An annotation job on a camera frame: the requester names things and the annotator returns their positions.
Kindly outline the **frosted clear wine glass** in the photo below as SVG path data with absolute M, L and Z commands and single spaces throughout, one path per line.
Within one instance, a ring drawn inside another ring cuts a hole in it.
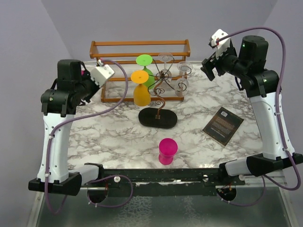
M 181 61 L 177 64 L 177 69 L 182 72 L 182 77 L 176 81 L 174 86 L 175 94 L 178 97 L 185 97 L 189 87 L 189 82 L 186 79 L 186 76 L 191 74 L 193 65 L 188 61 Z

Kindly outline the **orange plastic wine glass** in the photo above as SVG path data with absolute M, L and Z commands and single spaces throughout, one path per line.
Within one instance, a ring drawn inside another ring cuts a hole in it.
M 151 97 L 148 89 L 144 85 L 148 79 L 148 73 L 143 70 L 137 70 L 131 74 L 131 81 L 138 84 L 134 89 L 134 103 L 137 106 L 147 106 L 151 102 Z

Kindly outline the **green plastic wine glass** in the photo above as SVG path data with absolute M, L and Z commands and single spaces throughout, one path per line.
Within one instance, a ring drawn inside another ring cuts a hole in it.
M 155 83 L 155 77 L 150 69 L 147 68 L 153 62 L 153 58 L 148 54 L 141 54 L 136 58 L 136 63 L 140 66 L 143 66 L 143 71 L 147 72 L 149 75 L 148 80 L 144 83 L 146 87 L 151 86 Z

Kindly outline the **metal wine glass rack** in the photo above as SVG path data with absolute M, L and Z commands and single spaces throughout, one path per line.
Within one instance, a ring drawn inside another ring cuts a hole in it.
M 153 88 L 149 86 L 148 92 L 150 96 L 156 98 L 155 104 L 159 107 L 147 107 L 142 109 L 138 114 L 138 120 L 141 125 L 146 127 L 160 128 L 160 129 L 171 129 L 173 128 L 177 122 L 178 117 L 175 112 L 172 110 L 165 109 L 164 106 L 166 104 L 166 98 L 162 96 L 165 93 L 165 87 L 170 87 L 173 91 L 174 86 L 176 84 L 177 79 L 181 78 L 181 76 L 173 76 L 171 74 L 171 82 L 165 82 L 160 78 L 160 71 L 156 61 L 153 59 L 153 62 L 147 66 L 150 69 L 155 77 L 155 83 L 153 84 Z

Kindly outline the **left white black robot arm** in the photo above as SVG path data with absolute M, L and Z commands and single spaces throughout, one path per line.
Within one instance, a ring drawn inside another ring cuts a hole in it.
M 90 73 L 82 71 L 84 67 L 79 60 L 58 61 L 57 79 L 41 95 L 45 137 L 40 169 L 28 183 L 31 191 L 76 196 L 82 185 L 90 182 L 98 187 L 104 182 L 100 164 L 68 170 L 69 137 L 76 109 L 99 90 Z

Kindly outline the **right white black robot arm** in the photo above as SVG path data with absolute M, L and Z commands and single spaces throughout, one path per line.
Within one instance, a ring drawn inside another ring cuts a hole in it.
M 240 52 L 236 53 L 230 38 L 223 39 L 223 32 L 214 35 L 210 46 L 215 53 L 202 61 L 201 70 L 209 80 L 214 80 L 213 69 L 219 76 L 229 73 L 236 79 L 239 90 L 245 90 L 250 100 L 261 135 L 263 150 L 260 154 L 220 164 L 217 179 L 228 185 L 237 175 L 261 176 L 301 164 L 303 156 L 297 154 L 286 130 L 280 132 L 278 120 L 282 115 L 276 110 L 281 107 L 281 95 L 276 92 L 279 76 L 265 69 L 268 42 L 256 35 L 243 37 Z

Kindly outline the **orange wooden dish rack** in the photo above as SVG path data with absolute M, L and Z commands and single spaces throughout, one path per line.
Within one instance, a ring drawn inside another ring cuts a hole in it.
M 162 52 L 171 53 L 175 61 L 169 63 L 177 64 L 185 61 L 190 56 L 189 40 L 162 40 L 162 41 L 92 41 L 89 50 L 91 59 L 111 59 L 119 64 L 127 65 L 136 63 L 136 58 L 142 54 L 148 54 L 161 64 L 158 55 Z

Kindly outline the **dark book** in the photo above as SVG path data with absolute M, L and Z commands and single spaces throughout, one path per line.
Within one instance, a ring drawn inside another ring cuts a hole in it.
M 203 128 L 203 132 L 219 144 L 226 146 L 243 121 L 236 114 L 221 107 Z

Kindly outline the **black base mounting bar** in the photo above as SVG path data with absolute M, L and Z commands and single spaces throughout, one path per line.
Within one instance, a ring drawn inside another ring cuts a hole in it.
M 216 187 L 244 185 L 238 176 L 222 177 L 219 168 L 158 168 L 158 169 L 101 169 L 101 177 L 126 176 L 116 183 L 110 178 L 98 183 L 87 183 L 81 187 L 106 191 L 108 196 L 128 197 L 133 186 L 133 196 L 215 196 Z

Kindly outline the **aluminium rail frame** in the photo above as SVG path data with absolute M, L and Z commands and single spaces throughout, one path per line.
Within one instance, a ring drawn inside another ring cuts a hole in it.
M 110 67 L 111 67 L 111 64 L 113 64 L 114 63 L 114 61 L 113 60 L 101 60 L 104 64 L 108 64 Z M 278 113 L 280 114 L 280 115 L 282 115 L 282 111 L 281 111 L 281 107 L 277 107 L 276 108 L 276 110 L 278 111 Z M 283 125 L 280 123 L 279 124 L 279 128 L 280 128 L 280 132 L 283 132 L 285 129 L 283 128 Z M 222 177 L 224 177 L 224 178 L 226 178 L 226 177 L 231 177 L 231 176 L 227 176 L 227 175 L 225 175 L 224 173 L 223 173 L 223 171 L 222 171 L 222 169 L 220 169 L 220 166 L 218 167 L 219 168 L 219 170 L 220 170 L 220 172 L 221 172 L 221 176 Z M 126 180 L 128 180 L 129 178 L 128 177 L 126 177 L 126 176 L 119 176 L 119 175 L 112 175 L 112 176 L 107 176 L 107 177 L 101 177 L 101 169 L 100 169 L 100 175 L 99 175 L 99 177 L 96 179 L 96 180 L 94 180 L 94 181 L 90 181 L 90 182 L 88 182 L 88 183 L 98 183 L 98 182 L 101 182 L 101 181 L 105 181 L 105 180 L 108 180 L 108 179 L 110 179 L 110 178 L 116 178 L 116 177 L 122 177 L 122 178 L 124 178 L 124 179 L 126 179 Z M 270 173 L 268 173 L 268 174 L 264 174 L 264 175 L 261 175 L 261 176 L 259 176 L 259 177 L 261 177 L 263 180 L 268 180 L 269 179 L 269 174 Z M 133 186 L 132 185 L 130 185 L 131 186 L 131 193 L 130 193 L 130 195 L 131 196 L 133 196 Z M 48 193 L 48 192 L 43 192 L 44 194 L 45 194 L 45 196 L 48 196 L 50 193 Z

